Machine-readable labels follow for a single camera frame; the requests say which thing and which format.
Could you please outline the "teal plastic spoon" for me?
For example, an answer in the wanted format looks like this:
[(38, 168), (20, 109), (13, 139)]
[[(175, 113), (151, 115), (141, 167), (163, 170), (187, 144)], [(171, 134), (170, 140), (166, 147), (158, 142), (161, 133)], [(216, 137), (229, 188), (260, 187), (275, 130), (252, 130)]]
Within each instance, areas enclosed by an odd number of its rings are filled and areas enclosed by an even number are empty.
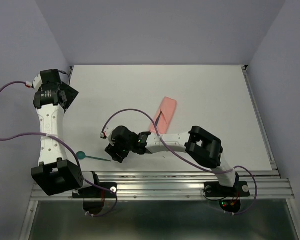
[(92, 159), (92, 160), (103, 161), (103, 162), (111, 162), (111, 160), (108, 160), (108, 159), (104, 159), (104, 158), (100, 158), (100, 157), (95, 157), (95, 156), (88, 156), (83, 151), (78, 151), (76, 153), (76, 156), (77, 156), (77, 158), (79, 160)]

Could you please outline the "teal plastic utensil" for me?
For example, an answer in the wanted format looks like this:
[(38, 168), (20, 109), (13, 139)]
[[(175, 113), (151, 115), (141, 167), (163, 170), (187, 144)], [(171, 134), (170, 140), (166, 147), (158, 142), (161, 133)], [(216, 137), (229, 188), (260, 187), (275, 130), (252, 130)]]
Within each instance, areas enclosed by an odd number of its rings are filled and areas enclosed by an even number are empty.
[(160, 111), (158, 116), (155, 119), (155, 126), (158, 128), (159, 126), (164, 124), (164, 116), (163, 116), (163, 112)]

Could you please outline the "pink satin napkin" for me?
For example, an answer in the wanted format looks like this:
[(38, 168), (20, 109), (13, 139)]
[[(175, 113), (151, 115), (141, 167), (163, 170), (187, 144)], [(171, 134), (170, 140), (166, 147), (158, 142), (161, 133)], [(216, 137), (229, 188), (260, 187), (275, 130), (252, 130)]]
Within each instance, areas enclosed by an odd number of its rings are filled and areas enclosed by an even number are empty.
[(171, 121), (174, 117), (176, 108), (177, 108), (177, 101), (175, 99), (172, 99), (169, 97), (163, 98), (163, 100), (154, 116), (154, 119), (153, 119), (153, 121), (155, 122), (160, 111), (162, 111), (163, 117), (164, 117), (164, 124), (157, 127), (157, 130), (161, 135), (166, 134), (168, 132), (168, 129), (169, 129)]

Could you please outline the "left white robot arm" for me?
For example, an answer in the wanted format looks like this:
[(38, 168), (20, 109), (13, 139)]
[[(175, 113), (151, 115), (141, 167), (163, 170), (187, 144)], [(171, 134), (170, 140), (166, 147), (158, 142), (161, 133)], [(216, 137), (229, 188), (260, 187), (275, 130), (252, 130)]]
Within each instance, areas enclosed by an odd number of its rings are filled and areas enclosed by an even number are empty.
[(33, 80), (33, 105), (42, 135), (38, 166), (32, 168), (31, 176), (48, 196), (67, 191), (80, 194), (84, 189), (96, 197), (101, 193), (98, 176), (82, 172), (79, 162), (67, 156), (70, 147), (63, 140), (64, 115), (79, 93), (61, 80), (60, 73), (57, 69), (44, 70)]

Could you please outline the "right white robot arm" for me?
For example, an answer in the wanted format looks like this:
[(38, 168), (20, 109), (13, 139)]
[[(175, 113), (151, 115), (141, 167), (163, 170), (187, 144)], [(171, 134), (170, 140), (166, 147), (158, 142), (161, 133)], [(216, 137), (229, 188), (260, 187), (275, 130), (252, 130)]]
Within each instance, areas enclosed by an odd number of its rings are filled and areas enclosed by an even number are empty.
[(122, 163), (130, 152), (138, 155), (171, 152), (176, 157), (178, 153), (186, 153), (200, 167), (216, 175), (223, 194), (232, 195), (238, 190), (237, 174), (223, 159), (222, 141), (199, 126), (193, 126), (189, 132), (160, 136), (149, 131), (137, 134), (125, 126), (107, 127), (100, 135), (109, 142), (105, 152), (116, 162)]

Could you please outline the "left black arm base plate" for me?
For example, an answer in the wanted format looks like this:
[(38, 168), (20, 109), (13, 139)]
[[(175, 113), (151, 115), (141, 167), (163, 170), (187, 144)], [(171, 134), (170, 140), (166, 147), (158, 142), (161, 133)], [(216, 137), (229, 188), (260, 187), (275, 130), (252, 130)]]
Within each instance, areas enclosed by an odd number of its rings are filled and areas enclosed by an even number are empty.
[[(115, 187), (117, 189), (117, 183), (115, 182), (101, 182), (99, 184), (102, 188), (110, 189), (112, 187)], [(105, 199), (114, 199), (115, 196), (107, 191), (103, 193), (101, 189), (98, 189), (94, 186), (89, 186), (83, 189), (78, 190), (77, 193), (72, 193), (73, 199), (101, 199), (101, 197), (104, 197)]]

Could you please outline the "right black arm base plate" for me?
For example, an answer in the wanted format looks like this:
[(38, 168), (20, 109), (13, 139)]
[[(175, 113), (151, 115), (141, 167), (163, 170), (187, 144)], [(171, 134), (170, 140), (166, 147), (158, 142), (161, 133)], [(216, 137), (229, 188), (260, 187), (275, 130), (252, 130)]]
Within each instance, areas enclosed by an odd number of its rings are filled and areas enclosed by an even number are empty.
[(204, 183), (205, 196), (208, 198), (249, 197), (250, 191), (246, 181), (239, 181), (234, 187), (221, 186), (217, 181)]

